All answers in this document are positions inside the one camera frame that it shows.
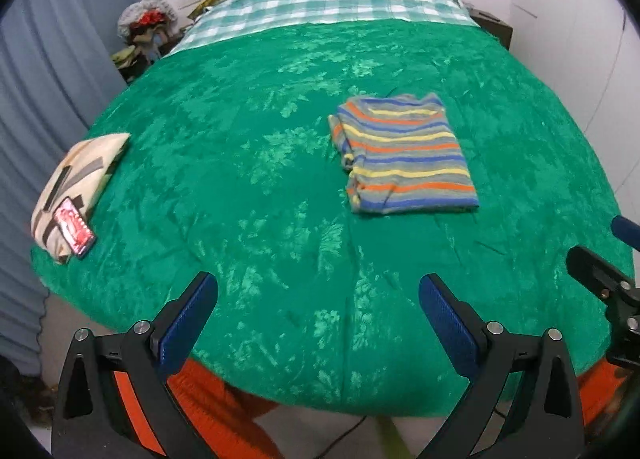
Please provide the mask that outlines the pile of clothes bag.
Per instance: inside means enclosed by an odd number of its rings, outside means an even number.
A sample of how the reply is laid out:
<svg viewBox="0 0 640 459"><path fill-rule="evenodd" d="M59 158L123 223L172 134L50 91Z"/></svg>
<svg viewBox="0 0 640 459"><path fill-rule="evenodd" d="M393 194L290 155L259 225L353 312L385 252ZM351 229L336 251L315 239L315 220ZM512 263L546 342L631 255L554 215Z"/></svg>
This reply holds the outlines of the pile of clothes bag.
<svg viewBox="0 0 640 459"><path fill-rule="evenodd" d="M177 25L178 14L167 0L140 0L122 11L116 31L125 47L112 55L112 62L126 83L172 48Z"/></svg>

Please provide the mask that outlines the striped knit sweater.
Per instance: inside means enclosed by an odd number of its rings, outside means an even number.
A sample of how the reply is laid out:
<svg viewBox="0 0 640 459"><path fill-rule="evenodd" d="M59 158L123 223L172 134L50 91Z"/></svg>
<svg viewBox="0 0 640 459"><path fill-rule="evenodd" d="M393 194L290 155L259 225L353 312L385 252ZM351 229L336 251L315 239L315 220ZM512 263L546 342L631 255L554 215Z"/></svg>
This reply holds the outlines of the striped knit sweater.
<svg viewBox="0 0 640 459"><path fill-rule="evenodd" d="M475 210L477 191L435 93L353 96L328 117L352 211Z"/></svg>

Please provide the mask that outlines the green white checkered blanket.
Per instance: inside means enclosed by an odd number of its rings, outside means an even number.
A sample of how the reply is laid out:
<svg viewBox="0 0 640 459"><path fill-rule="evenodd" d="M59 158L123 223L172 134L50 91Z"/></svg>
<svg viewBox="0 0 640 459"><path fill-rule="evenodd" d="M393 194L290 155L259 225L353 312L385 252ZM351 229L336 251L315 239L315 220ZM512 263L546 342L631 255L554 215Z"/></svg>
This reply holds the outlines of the green white checkered blanket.
<svg viewBox="0 0 640 459"><path fill-rule="evenodd" d="M385 19L476 25L460 0L220 0L206 5L171 52L177 54L274 28Z"/></svg>

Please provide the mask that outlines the orange trousers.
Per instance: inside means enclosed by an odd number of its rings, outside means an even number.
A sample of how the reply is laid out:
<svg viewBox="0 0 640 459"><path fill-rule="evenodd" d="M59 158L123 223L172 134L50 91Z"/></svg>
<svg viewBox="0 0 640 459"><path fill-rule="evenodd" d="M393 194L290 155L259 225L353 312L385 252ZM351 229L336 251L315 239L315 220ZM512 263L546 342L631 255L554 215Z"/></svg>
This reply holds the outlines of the orange trousers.
<svg viewBox="0 0 640 459"><path fill-rule="evenodd" d="M585 423L611 416L622 401L630 371L602 358L578 378ZM231 387L188 359L169 379L169 390L195 430L221 458L280 458L275 442L256 419L278 404Z"/></svg>

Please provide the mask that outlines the red smartphone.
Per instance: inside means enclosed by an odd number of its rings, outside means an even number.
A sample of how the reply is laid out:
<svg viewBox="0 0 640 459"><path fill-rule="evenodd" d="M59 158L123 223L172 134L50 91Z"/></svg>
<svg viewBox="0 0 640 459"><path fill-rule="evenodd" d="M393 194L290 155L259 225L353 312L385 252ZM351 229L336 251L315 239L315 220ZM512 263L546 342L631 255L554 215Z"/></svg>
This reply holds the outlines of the red smartphone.
<svg viewBox="0 0 640 459"><path fill-rule="evenodd" d="M53 219L70 252L83 259L96 242L96 235L70 197L65 197L54 210Z"/></svg>

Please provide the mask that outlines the blue grey curtain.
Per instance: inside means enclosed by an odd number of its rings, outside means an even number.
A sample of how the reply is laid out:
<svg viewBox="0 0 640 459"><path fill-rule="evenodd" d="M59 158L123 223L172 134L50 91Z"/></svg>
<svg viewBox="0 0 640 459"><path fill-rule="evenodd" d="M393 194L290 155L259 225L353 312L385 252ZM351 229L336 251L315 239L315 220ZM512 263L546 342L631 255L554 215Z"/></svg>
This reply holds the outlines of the blue grey curtain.
<svg viewBox="0 0 640 459"><path fill-rule="evenodd" d="M41 372L48 289L30 264L30 218L62 157L125 87L111 55L137 0L11 0L1 11L1 354Z"/></svg>

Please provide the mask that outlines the dark bedside table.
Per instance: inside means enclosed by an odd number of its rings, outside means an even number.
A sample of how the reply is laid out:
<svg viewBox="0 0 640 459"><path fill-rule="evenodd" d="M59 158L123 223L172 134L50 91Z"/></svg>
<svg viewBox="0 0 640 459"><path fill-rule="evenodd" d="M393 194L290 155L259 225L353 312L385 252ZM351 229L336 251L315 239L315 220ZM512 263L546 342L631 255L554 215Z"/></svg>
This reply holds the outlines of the dark bedside table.
<svg viewBox="0 0 640 459"><path fill-rule="evenodd" d="M506 49L510 50L511 41L513 37L513 27L492 15L489 12L479 10L478 8L468 8L469 16L477 23L478 26L497 38L500 44Z"/></svg>

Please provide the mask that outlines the green floral bedspread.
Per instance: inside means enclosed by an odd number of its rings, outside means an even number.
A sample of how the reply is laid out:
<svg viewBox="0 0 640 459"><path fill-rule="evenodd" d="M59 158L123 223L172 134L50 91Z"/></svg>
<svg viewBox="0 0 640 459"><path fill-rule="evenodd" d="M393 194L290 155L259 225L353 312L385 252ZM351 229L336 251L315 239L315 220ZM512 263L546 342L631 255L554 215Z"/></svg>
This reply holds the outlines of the green floral bedspread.
<svg viewBox="0 0 640 459"><path fill-rule="evenodd" d="M360 216L329 115L355 95L437 94L480 196L474 212ZM343 413L440 416L466 383L418 299L435 273L480 316L561 330L577 370L608 345L602 304L568 276L585 245L631 250L601 164L559 98L484 30L401 20L270 29L152 67L91 134L130 145L96 205L96 245L42 282L117 331L200 271L218 303L195 357L244 391Z"/></svg>

